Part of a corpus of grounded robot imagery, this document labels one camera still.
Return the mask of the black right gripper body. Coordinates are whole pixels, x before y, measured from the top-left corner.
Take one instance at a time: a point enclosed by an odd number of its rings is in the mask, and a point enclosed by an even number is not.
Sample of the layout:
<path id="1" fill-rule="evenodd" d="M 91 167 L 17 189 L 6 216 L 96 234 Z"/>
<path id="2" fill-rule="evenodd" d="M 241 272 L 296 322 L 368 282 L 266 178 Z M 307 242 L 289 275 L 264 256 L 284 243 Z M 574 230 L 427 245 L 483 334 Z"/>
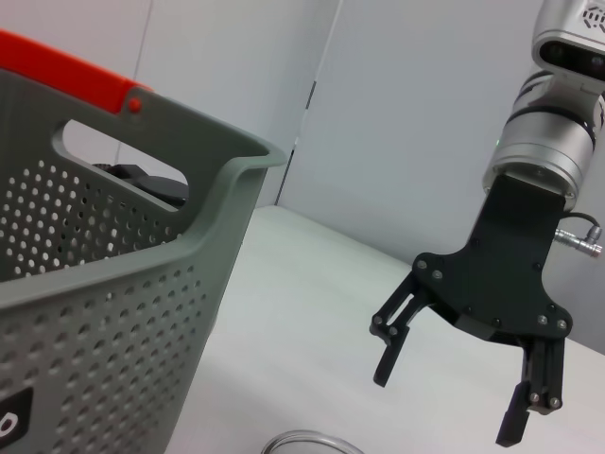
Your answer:
<path id="1" fill-rule="evenodd" d="M 422 253 L 413 275 L 430 308 L 484 341 L 558 341 L 570 314 L 546 293 L 542 272 L 563 212 L 562 196 L 510 176 L 495 179 L 466 245 Z"/>

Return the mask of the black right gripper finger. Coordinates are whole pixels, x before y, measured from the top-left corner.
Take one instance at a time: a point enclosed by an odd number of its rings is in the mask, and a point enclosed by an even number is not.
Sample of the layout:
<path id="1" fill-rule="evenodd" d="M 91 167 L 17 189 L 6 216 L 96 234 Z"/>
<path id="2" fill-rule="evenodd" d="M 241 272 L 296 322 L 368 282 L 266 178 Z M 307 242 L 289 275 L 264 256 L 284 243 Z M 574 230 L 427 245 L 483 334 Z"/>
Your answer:
<path id="1" fill-rule="evenodd" d="M 498 445 L 511 447 L 522 441 L 531 411 L 548 415 L 562 407 L 564 345 L 565 339 L 533 340 L 523 345 L 521 381 L 496 436 Z"/>
<path id="2" fill-rule="evenodd" d="M 386 349 L 379 360 L 373 382 L 385 387 L 401 353 L 409 326 L 416 315 L 427 307 L 420 282 L 411 271 L 386 302 L 372 316 L 370 333 L 381 339 Z"/>

